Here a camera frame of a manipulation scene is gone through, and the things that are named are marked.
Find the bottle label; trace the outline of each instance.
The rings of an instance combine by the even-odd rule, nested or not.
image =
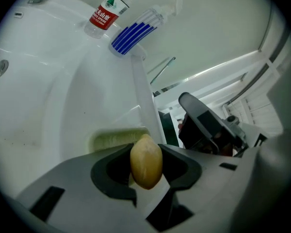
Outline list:
[[[104,0],[89,20],[95,26],[107,30],[128,8],[122,0]]]

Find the overflow drain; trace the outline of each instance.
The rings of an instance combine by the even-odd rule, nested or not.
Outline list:
[[[7,60],[0,61],[0,77],[5,73],[9,66],[9,62]]]

